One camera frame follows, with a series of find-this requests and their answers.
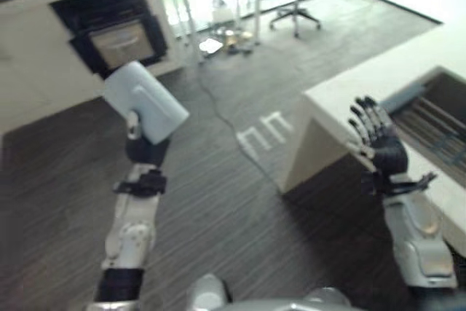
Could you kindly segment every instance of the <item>floor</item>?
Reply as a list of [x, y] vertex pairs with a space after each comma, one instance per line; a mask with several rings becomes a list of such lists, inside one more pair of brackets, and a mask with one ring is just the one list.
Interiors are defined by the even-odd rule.
[[[377, 0], [310, 0], [323, 30], [291, 21], [249, 56], [220, 53], [160, 77], [190, 110], [173, 136], [143, 288], [145, 310], [182, 310], [186, 289], [214, 272], [235, 300], [301, 297], [336, 286], [361, 308], [403, 310], [410, 296], [392, 257], [380, 202], [360, 196], [360, 166], [345, 158], [286, 199], [242, 155], [199, 80], [237, 130], [279, 111], [292, 122], [300, 91], [436, 25]], [[285, 146], [256, 145], [273, 176]], [[111, 186], [125, 175], [123, 121], [96, 100], [16, 130], [3, 140], [3, 310], [80, 310], [92, 298], [111, 225]]]

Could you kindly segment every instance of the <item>silver robot arm segment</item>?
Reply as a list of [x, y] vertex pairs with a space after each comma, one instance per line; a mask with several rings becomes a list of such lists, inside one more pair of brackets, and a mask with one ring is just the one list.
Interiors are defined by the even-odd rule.
[[453, 258], [442, 238], [440, 218], [423, 191], [386, 197], [383, 205], [395, 259], [406, 284], [456, 288]]

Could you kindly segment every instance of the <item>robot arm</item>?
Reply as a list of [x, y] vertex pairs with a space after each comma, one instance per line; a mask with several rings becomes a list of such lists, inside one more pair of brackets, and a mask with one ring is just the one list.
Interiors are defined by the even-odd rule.
[[128, 118], [127, 155], [135, 161], [125, 181], [118, 183], [113, 226], [106, 239], [95, 302], [87, 311], [139, 310], [144, 265], [155, 244], [155, 215], [166, 179], [149, 161], [151, 145], [141, 135], [138, 115]]
[[155, 243], [155, 215], [166, 178], [158, 170], [169, 136], [188, 111], [138, 62], [105, 80], [104, 99], [127, 120], [126, 153], [133, 169], [117, 184], [113, 226], [106, 239], [95, 302], [88, 311], [138, 310], [144, 267]]
[[414, 288], [456, 288], [451, 253], [443, 241], [440, 219], [424, 194], [432, 173], [413, 182], [408, 155], [388, 114], [371, 98], [356, 99], [349, 120], [361, 143], [350, 151], [371, 171], [372, 191], [383, 198], [385, 221], [395, 260], [406, 284]]

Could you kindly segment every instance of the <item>black cable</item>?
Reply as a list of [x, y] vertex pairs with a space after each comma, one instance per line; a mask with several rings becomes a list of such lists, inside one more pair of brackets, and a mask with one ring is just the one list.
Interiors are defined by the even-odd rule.
[[[195, 74], [195, 75], [196, 75], [197, 82], [199, 83], [199, 86], [201, 87], [201, 90], [209, 97], [210, 102], [212, 103], [214, 114], [217, 116], [217, 118], [219, 118], [231, 130], [231, 132], [233, 134], [232, 136], [234, 137], [234, 140], [235, 140], [240, 152], [243, 154], [243, 156], [247, 160], [250, 161], [250, 163], [252, 165], [254, 165], [256, 167], [257, 170], [259, 170], [262, 173], [262, 175], [265, 177], [265, 179], [267, 179], [271, 184], [274, 185], [275, 189], [277, 190], [277, 192], [279, 194], [283, 194], [280, 186], [273, 179], [273, 177], [262, 167], [262, 165], [260, 165], [254, 158], [252, 158], [249, 155], [249, 153], [246, 152], [246, 150], [243, 149], [242, 144], [240, 143], [240, 141], [238, 140], [238, 137], [237, 137], [236, 127], [233, 125], [233, 123], [231, 123], [220, 112], [216, 97], [214, 96], [212, 91], [209, 89], [209, 87], [204, 84], [204, 82], [203, 82], [202, 78], [200, 77], [200, 75], [199, 74]], [[347, 217], [345, 217], [343, 215], [340, 215], [338, 213], [334, 213], [334, 212], [329, 211], [329, 210], [323, 210], [321, 208], [311, 208], [308, 205], [301, 205], [301, 204], [298, 204], [298, 203], [290, 200], [289, 198], [286, 199], [286, 202], [291, 204], [293, 207], [298, 208], [299, 210], [307, 210], [307, 211], [312, 211], [312, 212], [320, 213], [320, 214], [324, 213], [325, 215], [331, 216], [334, 219], [342, 222], [343, 224], [348, 224], [348, 222], [351, 221], [349, 218], [347, 218]], [[385, 241], [387, 243], [390, 243], [390, 244], [392, 243], [391, 240], [388, 240], [386, 237], [375, 235], [374, 233], [368, 231], [365, 227], [359, 226], [358, 229], [360, 229], [362, 232], [365, 232], [367, 235], [371, 236], [374, 239], [383, 240], [383, 241]]]
[[201, 77], [197, 74], [196, 75], [197, 77], [197, 81], [199, 82], [199, 85], [202, 89], [203, 92], [205, 92], [205, 94], [209, 97], [210, 99], [210, 102], [212, 103], [212, 107], [213, 107], [213, 113], [217, 116], [217, 118], [219, 118], [230, 130], [231, 132], [233, 133], [233, 137], [234, 137], [234, 140], [236, 141], [236, 144], [238, 146], [238, 148], [240, 149], [240, 152], [242, 153], [242, 155], [247, 159], [249, 160], [253, 165], [256, 166], [257, 170], [259, 170], [262, 175], [267, 179], [269, 180], [269, 182], [271, 184], [273, 184], [275, 186], [275, 189], [277, 190], [278, 193], [282, 194], [282, 190], [280, 189], [280, 186], [278, 186], [277, 182], [273, 179], [273, 177], [270, 176], [270, 174], [262, 168], [262, 166], [254, 159], [251, 157], [251, 155], [249, 153], [246, 152], [246, 150], [243, 149], [242, 147], [242, 144], [240, 143], [240, 141], [238, 140], [238, 137], [237, 137], [237, 130], [236, 128], [234, 127], [233, 123], [231, 123], [221, 112], [220, 112], [220, 109], [218, 108], [218, 103], [217, 103], [217, 99], [216, 97], [214, 96], [214, 94], [210, 91], [210, 89], [204, 84], [204, 82], [202, 81]]

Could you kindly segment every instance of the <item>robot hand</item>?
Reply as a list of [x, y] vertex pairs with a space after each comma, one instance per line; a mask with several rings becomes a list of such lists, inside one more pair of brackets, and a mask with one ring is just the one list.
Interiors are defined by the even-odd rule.
[[371, 171], [372, 189], [383, 195], [385, 221], [405, 283], [416, 288], [455, 288], [453, 260], [441, 235], [440, 221], [424, 190], [432, 173], [418, 182], [408, 177], [408, 153], [395, 126], [372, 98], [357, 98], [349, 120], [361, 138], [349, 150]]
[[408, 170], [408, 154], [396, 133], [392, 120], [372, 98], [356, 98], [362, 109], [351, 106], [351, 112], [360, 120], [350, 119], [361, 138], [362, 144], [349, 147], [366, 159], [366, 166], [383, 176], [405, 173]]
[[388, 113], [372, 98], [356, 98], [356, 106], [351, 112], [359, 123], [350, 119], [349, 123], [360, 136], [360, 143], [348, 143], [347, 147], [371, 171], [372, 190], [386, 195], [397, 195], [426, 189], [435, 179], [432, 173], [418, 182], [393, 181], [394, 177], [406, 174], [408, 153], [401, 142], [395, 125]]

